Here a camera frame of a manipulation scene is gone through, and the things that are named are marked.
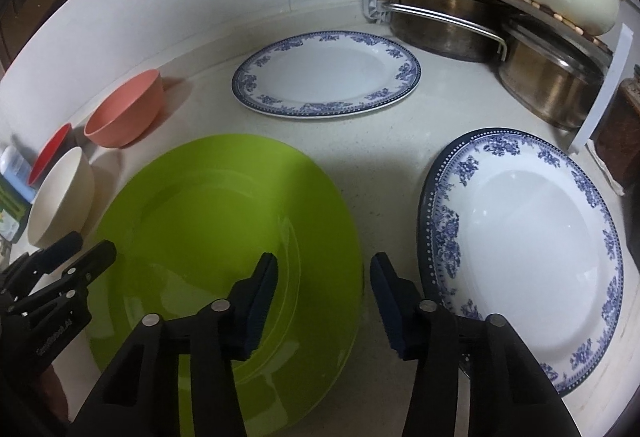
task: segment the pot lid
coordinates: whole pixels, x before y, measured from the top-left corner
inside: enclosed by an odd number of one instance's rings
[[[518,16],[509,18],[502,26],[511,36],[570,74],[590,84],[602,81],[602,71],[588,56],[544,24]]]

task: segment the plate rim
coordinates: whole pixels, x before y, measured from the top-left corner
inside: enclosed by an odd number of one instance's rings
[[[242,74],[242,72],[246,72],[246,68],[249,65],[252,65],[253,62],[255,62],[258,58],[260,58],[261,56],[263,56],[264,54],[266,54],[267,52],[270,52],[272,49],[277,48],[280,45],[284,45],[287,42],[290,42],[292,40],[296,40],[296,39],[309,39],[309,38],[313,38],[314,36],[318,36],[321,34],[327,34],[327,35],[331,35],[331,34],[341,34],[341,35],[349,35],[349,36],[359,36],[362,38],[375,38],[375,39],[379,39],[383,42],[386,43],[386,45],[388,46],[393,46],[395,48],[398,48],[402,51],[402,53],[405,55],[405,57],[407,57],[408,61],[410,63],[412,63],[415,68],[416,68],[416,75],[414,78],[414,81],[412,81],[412,83],[409,84],[409,86],[402,91],[399,94],[395,94],[392,97],[389,97],[387,99],[384,100],[380,100],[380,101],[374,101],[370,104],[368,104],[367,106],[361,106],[361,107],[351,107],[351,108],[347,108],[346,110],[338,110],[338,111],[329,111],[329,112],[281,112],[279,111],[279,109],[277,108],[269,108],[267,106],[263,106],[260,104],[257,104],[255,102],[253,102],[252,100],[246,99],[245,95],[240,91],[239,89],[239,84],[238,84],[238,80]],[[263,47],[262,49],[260,49],[257,52],[254,52],[254,54],[252,54],[251,56],[249,56],[247,59],[245,59],[239,66],[238,68],[236,68],[236,71],[234,72],[234,75],[231,79],[231,90],[234,94],[234,96],[236,97],[236,99],[244,104],[247,108],[250,108],[251,110],[254,110],[255,112],[260,112],[263,113],[265,115],[271,115],[273,117],[287,117],[287,118],[295,118],[295,119],[311,119],[311,118],[327,118],[327,117],[340,117],[340,116],[345,116],[345,115],[356,115],[356,114],[360,114],[360,113],[365,113],[365,112],[371,112],[373,110],[377,110],[379,108],[383,108],[387,105],[390,105],[398,100],[403,99],[404,97],[408,96],[409,94],[411,94],[411,92],[413,92],[416,87],[418,86],[418,84],[420,83],[420,78],[422,77],[422,67],[420,66],[420,62],[418,61],[418,59],[415,57],[415,55],[406,47],[400,45],[400,43],[390,39],[390,38],[385,38],[384,36],[380,36],[377,34],[372,34],[372,33],[367,33],[367,32],[360,32],[360,31],[346,31],[346,30],[327,30],[327,31],[314,31],[314,32],[308,32],[308,33],[303,33],[303,34],[298,34],[295,36],[290,36],[288,38],[284,38],[282,40],[279,40],[277,42],[273,42],[265,47]]]
[[[610,331],[607,334],[607,338],[604,341],[604,344],[601,344],[600,348],[594,354],[594,357],[592,358],[589,366],[584,367],[581,371],[578,371],[578,373],[572,375],[571,377],[563,379],[562,382],[558,385],[560,387],[559,389],[558,387],[556,387],[560,396],[564,397],[571,391],[574,391],[575,388],[579,387],[589,377],[589,375],[591,375],[591,372],[593,372],[593,370],[597,367],[607,349],[609,348],[609,345],[613,340],[615,330],[618,327],[624,291],[624,262],[622,257],[622,248],[620,245],[620,239],[618,237],[618,230],[616,229],[613,217],[611,216],[609,208],[607,208],[606,202],[602,198],[602,195],[600,194],[600,191],[597,189],[596,185],[593,183],[593,181],[591,181],[591,179],[583,171],[583,169],[580,168],[580,166],[571,159],[571,157],[569,157],[556,146],[553,146],[544,139],[541,139],[540,137],[528,132],[515,130],[513,128],[481,128],[479,130],[467,132],[447,144],[447,146],[444,147],[443,150],[441,150],[441,152],[438,154],[433,164],[431,165],[424,185],[422,187],[422,191],[420,192],[420,200],[418,202],[416,238],[420,282],[422,284],[424,294],[427,297],[431,299],[437,299],[437,302],[440,305],[446,307],[437,286],[437,272],[433,266],[434,258],[433,253],[431,252],[431,246],[433,244],[433,231],[431,229],[430,220],[433,200],[436,195],[436,186],[440,182],[440,178],[443,175],[444,169],[447,167],[450,160],[453,159],[453,157],[455,157],[455,155],[460,150],[468,146],[472,141],[489,136],[491,134],[514,134],[518,136],[529,137],[530,139],[542,144],[542,146],[553,150],[553,153],[560,156],[565,162],[569,162],[572,166],[572,169],[576,170],[578,174],[586,179],[586,181],[590,184],[590,189],[597,200],[597,205],[600,205],[602,207],[601,212],[605,217],[605,220],[609,223],[615,239],[615,249],[617,251],[617,258],[615,258],[614,262],[615,270],[617,272],[615,276],[620,278],[620,285],[618,288],[618,295],[616,297],[614,306],[614,321],[610,326]]]

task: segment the white countertop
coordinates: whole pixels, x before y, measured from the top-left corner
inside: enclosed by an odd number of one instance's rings
[[[317,25],[313,29],[325,28]],[[388,28],[380,25],[354,29],[390,36]],[[261,37],[261,44],[254,48],[272,39],[278,38]],[[489,67],[410,50],[422,65],[416,90],[379,112],[348,118],[288,120],[245,108],[230,91],[231,77],[244,55],[175,83],[166,92],[166,113],[154,131],[125,150],[97,149],[92,154],[98,189],[85,231],[95,226],[114,194],[140,168],[167,150],[212,134],[254,133],[302,150],[332,178],[358,228],[366,268],[373,254],[385,251],[398,274],[418,284],[418,198],[431,163],[450,141],[478,128],[508,127],[528,131],[556,146],[564,147],[567,142],[564,133],[517,103]],[[586,151],[575,160],[609,207],[625,261],[622,313],[610,347],[590,377],[564,398],[582,435],[602,437],[640,385],[640,351],[636,350],[640,347],[640,280],[626,249],[621,199]],[[27,248],[24,244],[21,240],[14,248],[14,258]],[[360,332],[344,372],[318,407],[280,435],[401,435],[415,363],[402,362],[390,349],[368,283],[365,291]],[[98,374],[81,337],[55,366],[75,414]],[[468,383],[462,381],[460,436],[466,435],[464,402],[468,403]]]

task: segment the brown jar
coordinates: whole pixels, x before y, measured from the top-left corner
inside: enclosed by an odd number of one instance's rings
[[[640,177],[640,65],[618,87],[595,141],[596,153],[624,189]]]

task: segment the blue and white plate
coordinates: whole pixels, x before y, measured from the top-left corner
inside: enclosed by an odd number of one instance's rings
[[[286,117],[362,113],[408,96],[420,64],[397,43],[362,32],[293,36],[238,67],[231,86],[257,112]]]
[[[618,323],[622,252],[607,206],[569,157],[518,130],[443,150],[420,199],[418,260],[427,295],[468,318],[503,314],[562,395]]]

